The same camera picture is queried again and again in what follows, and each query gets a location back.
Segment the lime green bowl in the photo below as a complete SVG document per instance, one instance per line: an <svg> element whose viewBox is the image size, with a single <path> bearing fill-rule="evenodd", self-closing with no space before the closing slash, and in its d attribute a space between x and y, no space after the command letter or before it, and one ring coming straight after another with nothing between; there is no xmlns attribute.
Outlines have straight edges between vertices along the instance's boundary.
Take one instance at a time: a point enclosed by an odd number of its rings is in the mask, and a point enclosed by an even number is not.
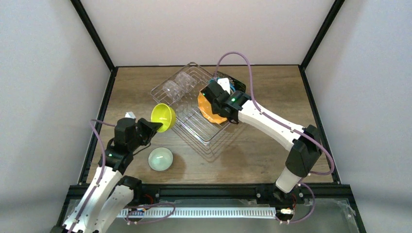
<svg viewBox="0 0 412 233"><path fill-rule="evenodd" d="M157 130L159 133L162 133L173 127L176 122L176 113L168 105L160 103L154 107L150 119L151 122L163 124L162 127Z"/></svg>

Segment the orange plate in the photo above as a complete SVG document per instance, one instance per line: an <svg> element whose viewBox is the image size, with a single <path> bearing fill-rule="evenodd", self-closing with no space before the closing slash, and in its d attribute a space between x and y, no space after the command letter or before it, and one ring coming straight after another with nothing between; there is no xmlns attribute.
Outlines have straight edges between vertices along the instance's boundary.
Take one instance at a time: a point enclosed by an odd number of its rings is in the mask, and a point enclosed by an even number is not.
<svg viewBox="0 0 412 233"><path fill-rule="evenodd" d="M202 112L202 115L208 121L217 124L222 124L223 122L227 121L227 118L212 113L212 106L210 105L209 101L206 100L206 97L204 97L201 92L199 92L197 102L199 103L199 109Z"/></svg>

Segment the white wall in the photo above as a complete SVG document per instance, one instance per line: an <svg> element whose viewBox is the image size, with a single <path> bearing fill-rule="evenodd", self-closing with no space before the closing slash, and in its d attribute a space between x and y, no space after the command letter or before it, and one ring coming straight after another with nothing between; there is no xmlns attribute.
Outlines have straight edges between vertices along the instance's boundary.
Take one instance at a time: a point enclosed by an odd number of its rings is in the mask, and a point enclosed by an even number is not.
<svg viewBox="0 0 412 233"><path fill-rule="evenodd" d="M109 71L70 1L0 8L0 232L49 232Z"/></svg>
<svg viewBox="0 0 412 233"><path fill-rule="evenodd" d="M300 64L333 0L83 1L117 66ZM244 64L237 56L225 64Z"/></svg>
<svg viewBox="0 0 412 233"><path fill-rule="evenodd" d="M307 69L366 230L412 229L412 2L346 1Z"/></svg>

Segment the wooden table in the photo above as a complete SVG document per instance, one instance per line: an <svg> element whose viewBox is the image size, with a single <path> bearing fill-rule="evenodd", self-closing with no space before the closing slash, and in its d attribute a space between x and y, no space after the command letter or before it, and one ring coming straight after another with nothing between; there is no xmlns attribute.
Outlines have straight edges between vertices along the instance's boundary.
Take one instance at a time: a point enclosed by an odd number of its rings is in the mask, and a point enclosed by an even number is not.
<svg viewBox="0 0 412 233"><path fill-rule="evenodd" d="M107 107L105 122L115 124L126 112L150 120L156 102L150 91L180 67L119 68ZM214 67L205 67L209 72ZM249 86L247 67L221 67ZM315 125L309 101L297 66L256 66L254 93L257 101L279 116L296 124ZM114 136L111 127L103 126L104 144ZM148 165L149 153L157 147L167 147L173 154L172 166L156 172ZM88 182L94 176L101 151L96 147ZM208 147L186 131L174 127L158 133L152 146L135 156L125 175L144 183L273 183L285 167L288 152L275 140L246 124L230 125L219 140ZM328 171L324 155L313 170ZM332 182L331 176L310 176L306 182Z"/></svg>

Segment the drying rack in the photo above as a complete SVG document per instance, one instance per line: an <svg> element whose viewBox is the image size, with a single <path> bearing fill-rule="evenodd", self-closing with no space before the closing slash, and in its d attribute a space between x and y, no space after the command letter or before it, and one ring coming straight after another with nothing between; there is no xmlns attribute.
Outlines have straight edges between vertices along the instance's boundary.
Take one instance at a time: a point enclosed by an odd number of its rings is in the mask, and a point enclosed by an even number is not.
<svg viewBox="0 0 412 233"><path fill-rule="evenodd" d="M185 72L196 80L196 85L189 92L186 92L182 98L173 101L163 91L162 87L167 81L173 81L180 72ZM150 94L157 103L164 103L170 106L176 112L176 125L187 130L191 135L197 138L203 145L207 146L213 138L223 131L230 122L222 124L208 121L198 106L198 95L209 81L213 79L213 74L202 68L195 62L190 62L175 74L167 78L164 82L151 90Z"/></svg>

